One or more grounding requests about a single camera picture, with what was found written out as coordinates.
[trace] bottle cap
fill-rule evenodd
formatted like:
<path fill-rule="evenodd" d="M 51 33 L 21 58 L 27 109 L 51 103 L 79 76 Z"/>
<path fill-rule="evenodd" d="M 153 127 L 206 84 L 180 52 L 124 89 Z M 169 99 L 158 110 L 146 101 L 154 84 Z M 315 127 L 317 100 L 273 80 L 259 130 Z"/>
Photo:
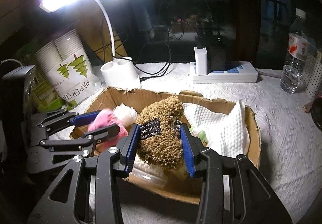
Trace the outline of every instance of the bottle cap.
<path fill-rule="evenodd" d="M 296 9 L 296 16 L 301 17 L 303 20 L 306 20 L 306 12 L 300 9 Z"/>

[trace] power strip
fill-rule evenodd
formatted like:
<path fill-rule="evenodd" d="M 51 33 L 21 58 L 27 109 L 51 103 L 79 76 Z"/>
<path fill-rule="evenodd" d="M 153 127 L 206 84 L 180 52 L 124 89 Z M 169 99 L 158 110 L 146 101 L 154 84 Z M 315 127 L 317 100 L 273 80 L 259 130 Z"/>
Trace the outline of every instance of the power strip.
<path fill-rule="evenodd" d="M 226 71 L 197 75 L 196 62 L 190 62 L 190 77 L 194 84 L 201 83 L 254 83 L 258 73 L 250 62 L 226 62 Z"/>

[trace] black label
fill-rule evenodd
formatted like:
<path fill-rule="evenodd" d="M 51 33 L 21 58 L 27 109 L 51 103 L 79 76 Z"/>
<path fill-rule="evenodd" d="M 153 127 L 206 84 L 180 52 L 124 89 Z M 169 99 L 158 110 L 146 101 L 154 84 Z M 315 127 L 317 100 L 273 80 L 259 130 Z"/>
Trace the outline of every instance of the black label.
<path fill-rule="evenodd" d="M 141 125 L 141 140 L 161 134 L 160 120 L 154 119 Z"/>

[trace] water bottle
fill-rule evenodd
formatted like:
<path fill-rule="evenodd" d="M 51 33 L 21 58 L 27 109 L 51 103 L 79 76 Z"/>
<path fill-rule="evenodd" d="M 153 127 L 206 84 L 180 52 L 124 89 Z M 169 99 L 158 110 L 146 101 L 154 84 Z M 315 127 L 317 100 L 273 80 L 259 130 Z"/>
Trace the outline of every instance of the water bottle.
<path fill-rule="evenodd" d="M 309 52 L 309 33 L 305 25 L 306 13 L 296 9 L 296 20 L 289 30 L 289 46 L 283 67 L 281 87 L 293 94 L 299 86 L 304 64 Z"/>

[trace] brown plush object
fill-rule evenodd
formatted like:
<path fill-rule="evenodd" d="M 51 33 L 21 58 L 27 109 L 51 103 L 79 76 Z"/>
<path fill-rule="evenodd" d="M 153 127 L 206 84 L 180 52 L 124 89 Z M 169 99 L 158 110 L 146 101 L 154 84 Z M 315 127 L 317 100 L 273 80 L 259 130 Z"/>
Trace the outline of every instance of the brown plush object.
<path fill-rule="evenodd" d="M 164 169 L 176 169 L 183 165 L 182 143 L 179 132 L 174 129 L 183 115 L 183 107 L 177 96 L 170 96 L 144 108 L 136 119 L 142 125 L 158 118 L 161 135 L 140 140 L 137 151 L 140 159 L 147 164 L 159 165 Z"/>

